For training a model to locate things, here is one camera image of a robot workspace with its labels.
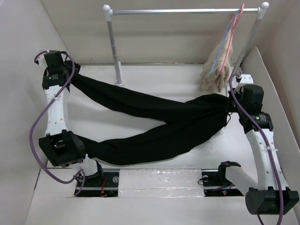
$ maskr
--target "beige towel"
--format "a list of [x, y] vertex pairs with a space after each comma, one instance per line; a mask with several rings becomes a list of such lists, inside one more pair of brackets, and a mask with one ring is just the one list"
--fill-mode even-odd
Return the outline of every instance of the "beige towel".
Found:
[[219, 57], [217, 59], [216, 65], [214, 70], [212, 71], [210, 75], [210, 70], [212, 68], [212, 65], [214, 63], [214, 60], [217, 56], [217, 53], [219, 51], [219, 48], [221, 46], [221, 42], [216, 46], [216, 48], [212, 51], [210, 54], [207, 62], [203, 66], [203, 71], [200, 74], [200, 88], [201, 90], [216, 90], [217, 92], [221, 92], [222, 89], [227, 85], [229, 76], [230, 76], [230, 60], [231, 56], [233, 54], [233, 47], [231, 46], [229, 51], [228, 59], [225, 63], [224, 70], [222, 71], [221, 75], [218, 75], [223, 62], [225, 60], [226, 52], [229, 46], [231, 36], [231, 30], [228, 32], [224, 45], [221, 49], [221, 52], [219, 54]]

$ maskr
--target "black garment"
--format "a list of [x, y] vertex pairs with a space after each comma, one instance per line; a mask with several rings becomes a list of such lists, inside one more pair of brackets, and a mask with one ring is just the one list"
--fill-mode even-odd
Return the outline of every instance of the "black garment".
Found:
[[173, 158], [210, 139], [226, 126], [227, 97], [200, 96], [182, 103], [75, 75], [72, 84], [95, 102], [118, 112], [166, 124], [124, 139], [95, 142], [78, 136], [87, 154], [115, 165]]

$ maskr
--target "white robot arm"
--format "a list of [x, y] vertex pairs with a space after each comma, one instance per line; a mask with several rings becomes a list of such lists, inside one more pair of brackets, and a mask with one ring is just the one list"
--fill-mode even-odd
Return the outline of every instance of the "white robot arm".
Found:
[[[69, 69], [63, 62], [61, 52], [49, 52], [39, 56], [38, 64], [44, 67], [43, 89], [47, 102], [51, 102], [56, 93], [69, 78]], [[88, 157], [83, 143], [69, 129], [68, 85], [48, 109], [48, 122], [45, 137], [39, 139], [39, 145], [53, 166], [69, 166], [83, 169], [87, 179], [94, 174], [103, 174], [100, 164]]]
[[[219, 166], [218, 178], [223, 181], [226, 180], [238, 188], [245, 196], [246, 206], [251, 214], [279, 214], [281, 194], [284, 214], [286, 214], [299, 201], [299, 195], [297, 191], [290, 190], [280, 168], [276, 154], [277, 149], [273, 141], [271, 117], [261, 111], [263, 89], [253, 85], [251, 75], [244, 74], [241, 75], [233, 94], [240, 106], [236, 104], [232, 93], [230, 93], [226, 110], [231, 113], [238, 113], [240, 116], [239, 121], [244, 127], [244, 132], [253, 151], [258, 182], [248, 176], [238, 163], [229, 161], [223, 162]], [[253, 121], [259, 125], [266, 138], [240, 107], [245, 109]]]

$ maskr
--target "clothes rack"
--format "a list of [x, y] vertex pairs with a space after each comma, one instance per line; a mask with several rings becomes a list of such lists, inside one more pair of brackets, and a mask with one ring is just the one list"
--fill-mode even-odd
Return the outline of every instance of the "clothes rack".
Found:
[[[234, 69], [232, 73], [236, 73], [245, 54], [248, 50], [251, 40], [257, 30], [257, 27], [262, 20], [266, 10], [269, 7], [269, 3], [263, 2], [260, 7], [258, 8], [245, 8], [243, 13], [256, 13], [256, 20], [253, 23], [253, 26], [250, 30], [250, 33], [245, 41], [245, 44], [240, 52], [240, 55], [235, 63]], [[238, 8], [205, 8], [205, 9], [154, 9], [154, 10], [113, 10], [109, 5], [103, 6], [103, 11], [105, 14], [105, 19], [107, 22], [109, 38], [111, 41], [112, 47], [112, 56], [114, 67], [116, 70], [116, 85], [123, 87], [124, 82], [122, 80], [122, 72], [121, 72], [121, 62], [118, 60], [116, 43], [114, 40], [113, 34], [113, 25], [112, 25], [112, 16], [113, 15], [161, 15], [161, 14], [231, 14], [236, 13], [239, 9]]]

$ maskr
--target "white enclosure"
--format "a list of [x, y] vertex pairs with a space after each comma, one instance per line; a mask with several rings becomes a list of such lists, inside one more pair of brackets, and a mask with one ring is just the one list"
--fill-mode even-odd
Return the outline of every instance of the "white enclosure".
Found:
[[[41, 50], [67, 51], [76, 62], [82, 63], [81, 74], [115, 83], [102, 11], [104, 4], [122, 10], [239, 8], [241, 3], [237, 0], [0, 0], [0, 223], [215, 225], [222, 221], [225, 225], [259, 224], [257, 217], [248, 213], [244, 197], [204, 197], [203, 188], [197, 184], [201, 169], [216, 169], [227, 160], [239, 162], [256, 179], [251, 147], [238, 115], [234, 114], [228, 126], [206, 143], [173, 159], [128, 166], [100, 161], [105, 169], [120, 169], [117, 198], [74, 197], [75, 182], [63, 185], [40, 172], [29, 147], [29, 129], [46, 105], [42, 89], [44, 71], [33, 62]], [[247, 8], [255, 8], [261, 0], [244, 3]], [[297, 38], [300, 28], [295, 21], [299, 9], [299, 0], [270, 0], [265, 20], [251, 44], [252, 50], [247, 52], [241, 66], [265, 91], [263, 110], [273, 120], [278, 159], [291, 189], [298, 192], [300, 150], [296, 140], [300, 139], [300, 127], [295, 93], [299, 91], [300, 79], [295, 59], [300, 46]], [[200, 63], [207, 60], [219, 42], [229, 19], [229, 15], [115, 17], [113, 25], [120, 60], [134, 63], [122, 66], [126, 88], [181, 102], [209, 94], [199, 88], [203, 67]], [[233, 39], [233, 62], [254, 20], [254, 15], [243, 15]], [[153, 62], [178, 64], [150, 64]], [[71, 130], [99, 142], [133, 136], [163, 124], [108, 110], [74, 86], [71, 86], [68, 110]], [[44, 117], [35, 130], [34, 144], [46, 163], [38, 147], [38, 139], [44, 136], [45, 130]], [[49, 163], [48, 167], [64, 180], [75, 174], [73, 169], [54, 169]], [[265, 224], [271, 225], [276, 224], [278, 216], [262, 218]], [[297, 204], [284, 216], [282, 224], [297, 225], [299, 221], [300, 205]]]

